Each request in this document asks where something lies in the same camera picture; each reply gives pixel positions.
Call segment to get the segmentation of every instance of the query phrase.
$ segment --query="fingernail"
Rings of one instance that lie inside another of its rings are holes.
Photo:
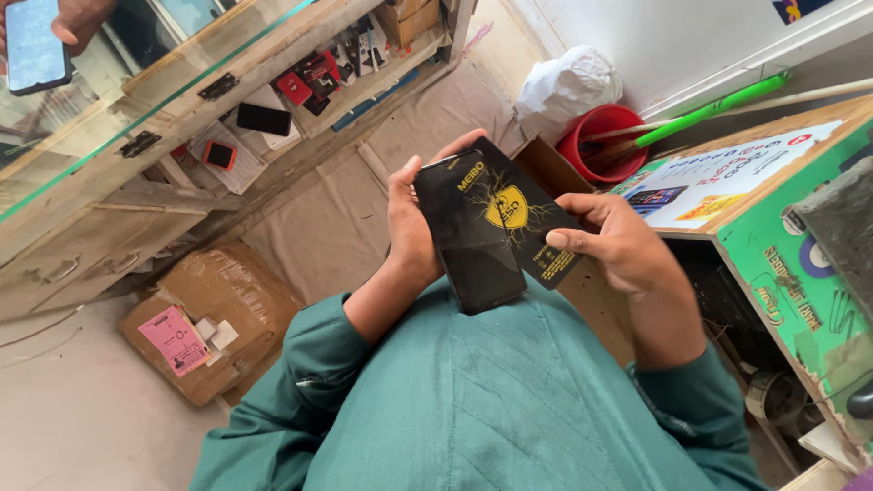
[[[564,247],[567,247],[567,242],[569,241],[570,239],[563,233],[549,232],[546,235],[546,243],[555,249],[563,249]]]

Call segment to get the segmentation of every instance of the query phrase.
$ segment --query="small orange device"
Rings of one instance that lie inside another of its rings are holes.
[[[237,149],[215,140],[209,140],[206,143],[206,149],[203,151],[203,161],[221,170],[233,169],[235,158],[237,158]]]

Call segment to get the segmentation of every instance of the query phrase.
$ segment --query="shirt sleeve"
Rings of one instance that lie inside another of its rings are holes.
[[[769,489],[749,453],[742,393],[711,345],[698,359],[672,369],[629,370],[655,419],[717,489]]]
[[[301,489],[372,347],[342,310],[349,294],[304,308],[282,356],[203,439],[191,490]]]

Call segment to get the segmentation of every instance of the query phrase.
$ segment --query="yellow shield logo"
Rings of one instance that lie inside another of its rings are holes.
[[[488,204],[485,218],[498,227],[504,224],[507,229],[521,228],[527,224],[527,201],[519,188],[509,186],[497,193]]]

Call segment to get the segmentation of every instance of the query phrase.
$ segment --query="drawer handle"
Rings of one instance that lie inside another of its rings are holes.
[[[77,267],[79,267],[79,258],[81,258],[81,257],[82,256],[79,255],[79,256],[76,256],[75,258],[73,258],[72,266],[70,266],[69,268],[67,268],[66,271],[61,273],[58,278],[55,278],[54,280],[51,278],[45,278],[45,279],[43,279],[43,281],[46,283],[57,283],[58,281],[61,281],[62,279],[66,278],[67,276],[70,275],[70,273],[72,273],[73,271],[76,271]]]
[[[130,260],[126,265],[124,265],[124,267],[122,267],[121,269],[113,268],[113,270],[112,270],[112,274],[118,274],[118,273],[121,273],[122,271],[124,271],[124,270],[128,269],[129,267],[133,266],[134,263],[135,263],[136,261],[138,261],[138,260],[140,260],[140,252],[139,252],[139,251],[134,252],[134,258],[131,259],[131,260]]]

